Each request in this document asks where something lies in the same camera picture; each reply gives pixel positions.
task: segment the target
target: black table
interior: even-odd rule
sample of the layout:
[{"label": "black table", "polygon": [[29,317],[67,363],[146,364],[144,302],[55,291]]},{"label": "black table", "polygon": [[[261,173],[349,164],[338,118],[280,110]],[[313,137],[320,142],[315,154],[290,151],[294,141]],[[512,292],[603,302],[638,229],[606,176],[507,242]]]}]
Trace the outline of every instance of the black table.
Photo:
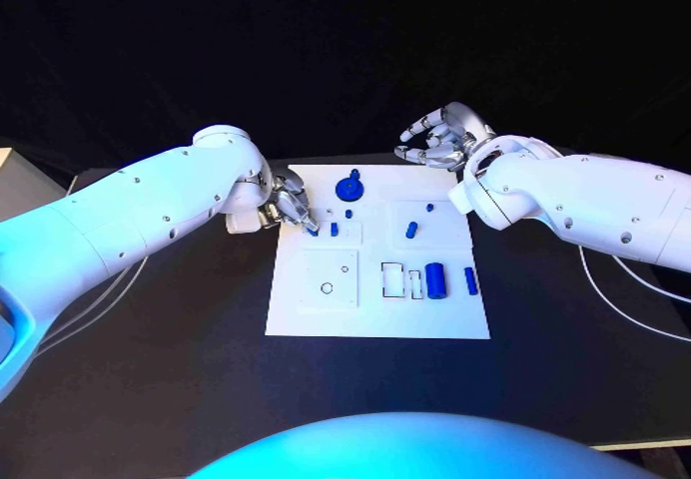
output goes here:
[{"label": "black table", "polygon": [[[183,475],[279,431],[381,411],[486,416],[590,445],[691,438],[691,344],[610,310],[576,246],[541,223],[498,232],[476,215],[469,222],[488,341],[264,336],[279,229],[230,236],[214,218],[152,256],[110,314],[29,368],[0,404],[0,476]],[[615,303],[688,335],[667,298],[609,256],[587,258]]]}]

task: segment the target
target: robotic hand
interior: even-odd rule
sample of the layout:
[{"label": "robotic hand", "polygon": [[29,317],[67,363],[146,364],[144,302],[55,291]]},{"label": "robotic hand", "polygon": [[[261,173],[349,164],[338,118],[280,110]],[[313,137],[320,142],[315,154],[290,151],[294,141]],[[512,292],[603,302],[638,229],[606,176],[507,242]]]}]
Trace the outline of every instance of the robotic hand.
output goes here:
[{"label": "robotic hand", "polygon": [[463,214],[504,230],[537,219],[558,237],[616,256],[691,272],[691,177],[602,155],[561,154],[534,138],[496,136],[475,112],[450,103],[403,132],[430,129],[427,150],[395,154],[463,170],[449,198]]},{"label": "robotic hand", "polygon": [[218,213],[232,234],[319,228],[300,177],[273,174],[250,135],[224,125],[0,223],[0,401],[69,303]]}]

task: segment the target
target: blue tool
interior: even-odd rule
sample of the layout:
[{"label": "blue tool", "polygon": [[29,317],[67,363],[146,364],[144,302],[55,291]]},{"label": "blue tool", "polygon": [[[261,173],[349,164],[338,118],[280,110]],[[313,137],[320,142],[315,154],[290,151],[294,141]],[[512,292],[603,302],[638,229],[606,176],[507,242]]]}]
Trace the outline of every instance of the blue tool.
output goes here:
[{"label": "blue tool", "polygon": [[468,292],[472,296],[478,294],[478,283],[475,282],[475,272],[472,267],[465,269],[465,281],[468,282]]},{"label": "blue tool", "polygon": [[336,183],[336,196],[344,202],[357,202],[362,197],[362,193],[364,186],[359,181],[359,171],[354,169],[349,172],[349,177]]},{"label": "blue tool", "polygon": [[424,267],[424,276],[427,281],[427,297],[430,299],[446,298],[446,282],[443,280],[443,264],[432,262]]},{"label": "blue tool", "polygon": [[406,232],[406,237],[411,240],[414,238],[414,232],[417,231],[417,223],[410,222],[410,225],[407,226],[407,232]]}]

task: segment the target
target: blue object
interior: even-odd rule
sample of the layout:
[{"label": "blue object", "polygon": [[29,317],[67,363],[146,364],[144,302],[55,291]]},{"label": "blue object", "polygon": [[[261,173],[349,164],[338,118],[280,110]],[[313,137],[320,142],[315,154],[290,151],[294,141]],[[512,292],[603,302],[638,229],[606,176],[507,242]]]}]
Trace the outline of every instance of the blue object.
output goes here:
[{"label": "blue object", "polygon": [[359,181],[359,171],[354,169],[349,172],[349,177],[336,183],[336,196],[344,202],[357,202],[362,197],[362,193],[364,186]]},{"label": "blue object", "polygon": [[475,282],[475,273],[472,267],[465,269],[465,281],[468,282],[468,292],[472,296],[478,294],[478,283]]},{"label": "blue object", "polygon": [[443,280],[443,264],[432,262],[424,267],[424,278],[427,281],[427,297],[430,299],[446,298],[446,282]]},{"label": "blue object", "polygon": [[494,419],[387,412],[329,419],[261,439],[198,471],[227,477],[654,478],[622,459]]},{"label": "blue object", "polygon": [[410,225],[407,226],[407,232],[406,232],[406,237],[411,240],[414,238],[414,232],[417,231],[417,223],[410,222]]}]

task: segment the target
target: white cable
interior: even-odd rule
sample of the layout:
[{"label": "white cable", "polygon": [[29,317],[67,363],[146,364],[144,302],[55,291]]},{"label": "white cable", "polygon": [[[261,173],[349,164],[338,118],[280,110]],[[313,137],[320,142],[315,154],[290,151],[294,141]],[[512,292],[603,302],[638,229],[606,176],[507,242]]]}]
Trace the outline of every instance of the white cable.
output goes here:
[{"label": "white cable", "polygon": [[48,346],[45,346],[38,352],[36,352],[36,355],[33,356],[33,358],[36,359],[52,347],[55,347],[62,341],[65,341],[68,338],[71,338],[78,332],[81,332],[87,327],[91,326],[91,324],[94,324],[100,319],[101,317],[104,316],[104,314],[113,309],[113,307],[116,306],[116,304],[118,303],[120,299],[123,298],[123,296],[126,295],[127,291],[130,290],[130,287],[133,286],[134,284],[134,281],[137,280],[137,276],[140,275],[140,272],[142,272],[142,269],[144,269],[144,264],[147,263],[147,259],[149,257],[144,257],[143,261],[142,261],[142,264],[140,264],[140,267],[137,268],[137,271],[134,273],[134,276],[133,278],[130,279],[130,282],[127,283],[127,286],[126,288],[123,289],[121,293],[118,294],[118,296],[116,297],[116,299],[113,300],[111,304],[108,305],[108,307],[100,312],[100,314],[97,315],[97,317],[94,319],[91,319],[91,321],[88,321],[87,323],[84,323],[72,332],[69,332],[64,337],[61,337],[52,344],[49,344]]},{"label": "white cable", "polygon": [[632,275],[633,279],[644,284],[644,286],[648,286],[654,291],[658,291],[661,294],[665,296],[672,297],[674,299],[678,299],[680,301],[684,302],[691,302],[691,299],[688,297],[680,296],[678,294],[674,294],[670,291],[665,291],[661,289],[658,286],[651,284],[629,268],[629,266],[623,263],[623,261],[619,259],[619,257],[613,256],[615,261],[619,263],[619,265],[623,267],[623,270]]},{"label": "white cable", "polygon": [[111,291],[116,289],[116,286],[118,285],[120,281],[126,277],[127,272],[130,271],[133,267],[127,266],[123,272],[120,273],[118,277],[113,281],[111,285],[108,286],[108,289],[101,293],[101,295],[97,297],[94,302],[90,304],[90,306],[84,309],[84,311],[65,323],[55,329],[51,334],[48,334],[43,339],[41,340],[41,343],[43,344],[49,339],[52,339],[90,312],[91,310],[101,304],[101,301],[106,299],[106,296],[111,293]]},{"label": "white cable", "polygon": [[583,270],[586,271],[587,279],[590,281],[590,284],[593,286],[595,292],[600,295],[603,301],[609,304],[609,307],[631,321],[633,324],[638,324],[641,327],[645,327],[652,332],[657,332],[658,334],[662,334],[664,336],[674,337],[674,339],[680,339],[681,341],[691,342],[691,337],[684,337],[678,336],[677,334],[672,334],[671,332],[661,331],[659,329],[655,329],[652,326],[648,324],[644,324],[641,321],[636,321],[612,303],[612,301],[608,299],[608,296],[600,291],[600,288],[597,287],[597,284],[595,283],[593,276],[590,275],[590,269],[587,268],[587,262],[586,262],[586,255],[583,254],[583,246],[579,246],[579,251],[580,251],[580,261],[583,262]]}]

